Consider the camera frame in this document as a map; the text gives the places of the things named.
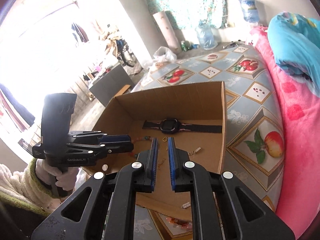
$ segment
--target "white fleece jacket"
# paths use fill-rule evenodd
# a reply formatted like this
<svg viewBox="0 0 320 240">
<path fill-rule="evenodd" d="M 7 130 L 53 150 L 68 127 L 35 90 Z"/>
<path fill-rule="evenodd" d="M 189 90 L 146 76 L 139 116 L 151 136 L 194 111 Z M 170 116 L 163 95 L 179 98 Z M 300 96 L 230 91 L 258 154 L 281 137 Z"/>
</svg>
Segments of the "white fleece jacket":
<svg viewBox="0 0 320 240">
<path fill-rule="evenodd" d="M 13 174 L 0 164 L 0 200 L 28 211 L 48 215 L 61 200 L 52 197 L 52 191 L 44 187 L 35 174 L 36 159 L 23 172 Z"/>
</svg>

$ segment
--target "pink blanket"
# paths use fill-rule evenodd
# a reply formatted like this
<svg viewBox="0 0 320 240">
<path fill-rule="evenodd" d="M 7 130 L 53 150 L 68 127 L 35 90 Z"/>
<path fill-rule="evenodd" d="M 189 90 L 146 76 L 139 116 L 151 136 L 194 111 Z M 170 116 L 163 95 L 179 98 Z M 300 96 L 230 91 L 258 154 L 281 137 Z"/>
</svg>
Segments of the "pink blanket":
<svg viewBox="0 0 320 240">
<path fill-rule="evenodd" d="M 285 165 L 276 214 L 299 238 L 320 210 L 320 91 L 301 76 L 288 76 L 275 63 L 266 27 L 251 30 L 248 43 L 270 71 L 284 125 Z"/>
</svg>

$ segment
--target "watch strap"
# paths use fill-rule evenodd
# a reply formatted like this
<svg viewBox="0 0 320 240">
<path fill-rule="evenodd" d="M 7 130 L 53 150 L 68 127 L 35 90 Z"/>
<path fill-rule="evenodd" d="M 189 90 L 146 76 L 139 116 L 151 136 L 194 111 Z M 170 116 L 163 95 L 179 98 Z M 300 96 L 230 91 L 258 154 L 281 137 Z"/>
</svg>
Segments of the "watch strap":
<svg viewBox="0 0 320 240">
<path fill-rule="evenodd" d="M 145 121 L 142 128 L 143 129 L 154 129 L 154 130 L 160 130 L 161 122 L 148 122 Z"/>
<path fill-rule="evenodd" d="M 202 124 L 181 123 L 179 127 L 179 131 L 222 133 L 222 125 L 202 125 Z"/>
</svg>

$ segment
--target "water bottle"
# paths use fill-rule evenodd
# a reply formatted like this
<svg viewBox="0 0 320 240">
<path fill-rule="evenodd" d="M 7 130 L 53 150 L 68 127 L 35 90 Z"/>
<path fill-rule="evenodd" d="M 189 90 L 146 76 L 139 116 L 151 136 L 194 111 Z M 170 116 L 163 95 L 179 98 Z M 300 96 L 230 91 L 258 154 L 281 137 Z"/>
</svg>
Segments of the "water bottle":
<svg viewBox="0 0 320 240">
<path fill-rule="evenodd" d="M 213 49 L 217 47 L 218 43 L 215 40 L 211 26 L 209 24 L 204 24 L 201 20 L 198 27 L 196 28 L 197 38 L 199 40 L 200 47 L 203 49 Z"/>
<path fill-rule="evenodd" d="M 260 21 L 255 0 L 239 0 L 239 2 L 243 13 L 243 19 L 246 22 L 257 23 Z"/>
</svg>

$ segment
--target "white glove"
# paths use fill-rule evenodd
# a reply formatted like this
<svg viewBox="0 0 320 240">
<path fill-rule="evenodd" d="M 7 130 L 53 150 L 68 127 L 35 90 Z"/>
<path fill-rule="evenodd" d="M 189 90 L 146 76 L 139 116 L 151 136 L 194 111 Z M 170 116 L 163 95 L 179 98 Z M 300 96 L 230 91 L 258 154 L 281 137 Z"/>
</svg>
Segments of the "white glove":
<svg viewBox="0 0 320 240">
<path fill-rule="evenodd" d="M 49 174 L 55 176 L 57 187 L 62 187 L 64 190 L 69 191 L 75 187 L 77 174 L 79 173 L 78 167 L 69 167 L 67 172 L 62 173 L 57 167 L 51 167 L 46 160 L 37 159 L 36 175 L 47 185 L 51 185 Z"/>
</svg>

